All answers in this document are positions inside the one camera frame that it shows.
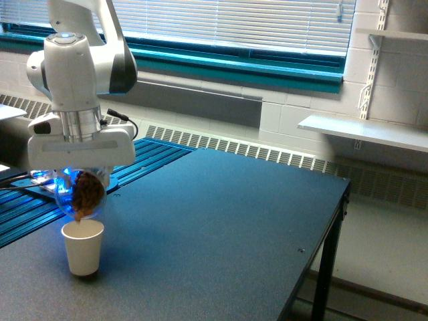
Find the white paper cup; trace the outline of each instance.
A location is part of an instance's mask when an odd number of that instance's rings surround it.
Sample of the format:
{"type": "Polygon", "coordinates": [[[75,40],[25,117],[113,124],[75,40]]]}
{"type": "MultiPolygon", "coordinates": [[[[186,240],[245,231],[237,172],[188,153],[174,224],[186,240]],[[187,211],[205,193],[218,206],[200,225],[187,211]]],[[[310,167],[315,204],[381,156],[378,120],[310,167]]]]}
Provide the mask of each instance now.
{"type": "Polygon", "coordinates": [[[92,219],[65,224],[61,233],[66,241],[68,266],[76,276],[88,276],[100,266],[104,225],[92,219]]]}

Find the brown granules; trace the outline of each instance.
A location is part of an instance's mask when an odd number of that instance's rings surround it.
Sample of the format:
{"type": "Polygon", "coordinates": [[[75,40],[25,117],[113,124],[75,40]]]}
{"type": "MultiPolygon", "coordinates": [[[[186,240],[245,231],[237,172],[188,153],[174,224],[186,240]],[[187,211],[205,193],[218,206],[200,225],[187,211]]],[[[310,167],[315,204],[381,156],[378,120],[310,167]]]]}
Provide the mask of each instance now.
{"type": "Polygon", "coordinates": [[[104,186],[92,174],[81,172],[76,177],[73,190],[74,219],[80,221],[83,217],[93,214],[104,196],[104,186]]]}

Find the wall shelf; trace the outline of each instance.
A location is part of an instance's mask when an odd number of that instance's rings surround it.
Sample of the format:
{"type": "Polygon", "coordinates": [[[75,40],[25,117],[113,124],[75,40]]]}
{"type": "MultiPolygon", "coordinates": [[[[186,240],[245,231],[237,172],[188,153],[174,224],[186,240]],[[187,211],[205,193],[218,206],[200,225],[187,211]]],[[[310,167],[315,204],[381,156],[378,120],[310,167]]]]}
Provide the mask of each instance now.
{"type": "Polygon", "coordinates": [[[0,104],[0,120],[24,116],[25,114],[27,113],[24,112],[22,109],[0,104]]]}
{"type": "Polygon", "coordinates": [[[361,120],[345,116],[313,114],[298,128],[420,152],[428,152],[428,131],[410,126],[361,120]]]}
{"type": "Polygon", "coordinates": [[[387,37],[391,39],[428,41],[428,34],[426,33],[377,30],[377,29],[365,29],[365,28],[356,28],[356,32],[369,34],[370,40],[373,42],[375,49],[379,49],[381,47],[381,41],[379,39],[381,37],[387,37]]]}

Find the teal window frame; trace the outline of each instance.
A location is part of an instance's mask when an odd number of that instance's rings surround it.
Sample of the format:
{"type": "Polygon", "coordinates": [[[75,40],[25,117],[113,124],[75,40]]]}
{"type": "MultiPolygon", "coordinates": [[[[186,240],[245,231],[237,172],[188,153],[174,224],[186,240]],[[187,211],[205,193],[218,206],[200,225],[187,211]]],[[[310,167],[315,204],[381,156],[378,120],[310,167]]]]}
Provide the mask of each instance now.
{"type": "MultiPolygon", "coordinates": [[[[1,49],[36,51],[51,28],[2,23],[1,49]]],[[[339,93],[346,57],[194,45],[127,37],[139,68],[240,84],[339,93]]]]}

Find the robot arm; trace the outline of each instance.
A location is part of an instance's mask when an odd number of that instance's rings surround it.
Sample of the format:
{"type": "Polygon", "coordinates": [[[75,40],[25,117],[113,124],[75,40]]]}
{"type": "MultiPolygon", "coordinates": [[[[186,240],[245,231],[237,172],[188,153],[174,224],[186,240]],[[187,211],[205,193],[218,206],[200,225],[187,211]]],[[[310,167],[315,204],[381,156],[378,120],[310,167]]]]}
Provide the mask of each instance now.
{"type": "Polygon", "coordinates": [[[67,33],[50,35],[44,51],[33,53],[27,63],[31,83],[52,101],[52,113],[29,125],[31,167],[109,171],[131,164],[132,125],[103,125],[97,97],[124,94],[136,82],[135,60],[111,0],[50,0],[49,16],[57,31],[67,33]],[[106,43],[96,33],[92,12],[106,43]]]}
{"type": "MultiPolygon", "coordinates": [[[[96,72],[97,94],[124,94],[136,82],[136,63],[125,42],[111,0],[49,0],[49,19],[57,32],[85,35],[96,72]],[[94,12],[100,20],[106,43],[96,31],[94,12]]],[[[27,63],[30,82],[49,98],[44,51],[33,53],[27,63]]]]}

